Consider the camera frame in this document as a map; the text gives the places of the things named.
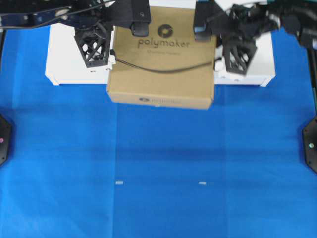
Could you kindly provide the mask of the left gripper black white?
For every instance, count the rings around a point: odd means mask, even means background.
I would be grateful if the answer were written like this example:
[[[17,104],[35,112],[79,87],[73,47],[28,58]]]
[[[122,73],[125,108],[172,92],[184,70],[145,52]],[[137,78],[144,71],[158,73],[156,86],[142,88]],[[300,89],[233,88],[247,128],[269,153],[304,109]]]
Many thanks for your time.
[[[71,1],[71,26],[86,68],[108,65],[114,26],[130,29],[133,36],[146,37],[150,23],[148,0]]]

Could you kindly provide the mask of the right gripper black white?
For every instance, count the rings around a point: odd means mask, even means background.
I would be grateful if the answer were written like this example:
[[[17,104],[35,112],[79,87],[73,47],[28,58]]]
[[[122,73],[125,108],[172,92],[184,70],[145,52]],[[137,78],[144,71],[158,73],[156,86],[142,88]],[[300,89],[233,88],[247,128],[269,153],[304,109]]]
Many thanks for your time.
[[[246,75],[257,51],[256,40],[272,30],[268,2],[233,4],[223,9],[214,0],[197,0],[193,31],[196,41],[211,39],[210,24],[217,19],[217,45],[223,46],[226,71]]]

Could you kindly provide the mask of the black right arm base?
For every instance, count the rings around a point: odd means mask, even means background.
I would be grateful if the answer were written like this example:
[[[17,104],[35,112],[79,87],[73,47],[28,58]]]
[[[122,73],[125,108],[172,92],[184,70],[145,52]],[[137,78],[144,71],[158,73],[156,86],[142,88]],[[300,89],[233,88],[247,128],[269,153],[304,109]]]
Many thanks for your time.
[[[302,130],[306,164],[317,173],[317,117]]]

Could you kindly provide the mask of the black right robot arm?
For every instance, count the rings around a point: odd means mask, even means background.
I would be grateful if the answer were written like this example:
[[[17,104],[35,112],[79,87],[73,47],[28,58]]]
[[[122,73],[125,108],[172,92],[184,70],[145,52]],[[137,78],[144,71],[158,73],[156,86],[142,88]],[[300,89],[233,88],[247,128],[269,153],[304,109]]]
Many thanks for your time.
[[[308,49],[317,49],[317,4],[309,0],[273,0],[233,4],[224,10],[214,0],[198,0],[193,31],[196,40],[215,36],[227,72],[246,75],[257,51],[256,40],[283,28]]]

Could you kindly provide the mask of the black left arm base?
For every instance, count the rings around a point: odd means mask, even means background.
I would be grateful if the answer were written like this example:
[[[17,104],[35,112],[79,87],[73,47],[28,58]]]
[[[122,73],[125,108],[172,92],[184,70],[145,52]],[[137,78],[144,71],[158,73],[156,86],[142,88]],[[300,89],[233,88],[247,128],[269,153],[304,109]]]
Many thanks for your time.
[[[10,137],[12,125],[3,117],[0,116],[0,165],[2,165],[8,157]]]

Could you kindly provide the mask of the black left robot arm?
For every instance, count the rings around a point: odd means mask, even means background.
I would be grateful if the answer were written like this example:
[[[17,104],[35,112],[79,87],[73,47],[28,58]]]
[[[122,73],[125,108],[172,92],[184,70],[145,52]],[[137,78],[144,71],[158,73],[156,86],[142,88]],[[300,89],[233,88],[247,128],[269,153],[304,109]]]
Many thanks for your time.
[[[115,27],[146,37],[151,23],[147,0],[2,0],[0,40],[7,30],[63,24],[74,28],[75,42],[87,68],[108,64]]]

